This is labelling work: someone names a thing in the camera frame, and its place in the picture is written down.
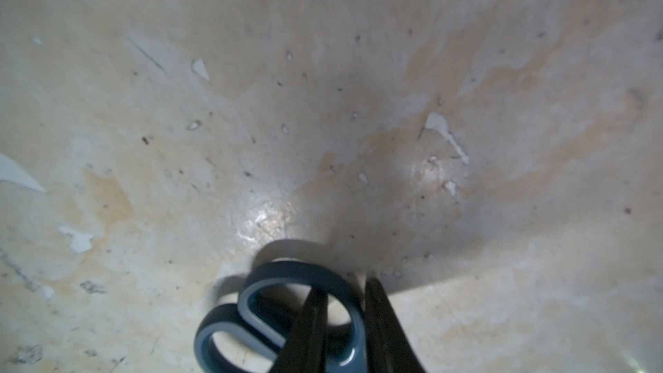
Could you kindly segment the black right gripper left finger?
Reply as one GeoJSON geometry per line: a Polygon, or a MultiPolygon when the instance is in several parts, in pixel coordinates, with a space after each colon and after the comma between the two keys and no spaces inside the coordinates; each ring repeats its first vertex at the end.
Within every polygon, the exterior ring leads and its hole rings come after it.
{"type": "Polygon", "coordinates": [[[270,372],[326,372],[328,294],[312,288],[270,372]]]}

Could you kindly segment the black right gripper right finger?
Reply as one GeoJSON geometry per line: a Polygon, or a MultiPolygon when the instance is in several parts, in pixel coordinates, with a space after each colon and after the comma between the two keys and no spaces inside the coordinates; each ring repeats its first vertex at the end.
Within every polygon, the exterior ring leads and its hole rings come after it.
{"type": "Polygon", "coordinates": [[[382,283],[365,283],[366,348],[369,372],[420,372],[417,359],[382,283]]]}

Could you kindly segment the blue handled scissors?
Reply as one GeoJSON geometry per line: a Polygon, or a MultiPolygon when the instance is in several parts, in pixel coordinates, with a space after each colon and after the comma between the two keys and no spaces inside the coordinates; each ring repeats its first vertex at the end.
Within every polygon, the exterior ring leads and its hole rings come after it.
{"type": "Polygon", "coordinates": [[[279,302],[262,297],[265,289],[299,284],[319,289],[336,299],[350,316],[347,333],[327,336],[326,371],[367,372],[366,334],[361,299],[352,285],[316,264],[297,261],[270,262],[254,269],[236,303],[212,309],[201,322],[193,342],[194,355],[205,372],[240,372],[214,345],[215,333],[229,333],[252,351],[271,361],[286,345],[297,314],[279,302]]]}

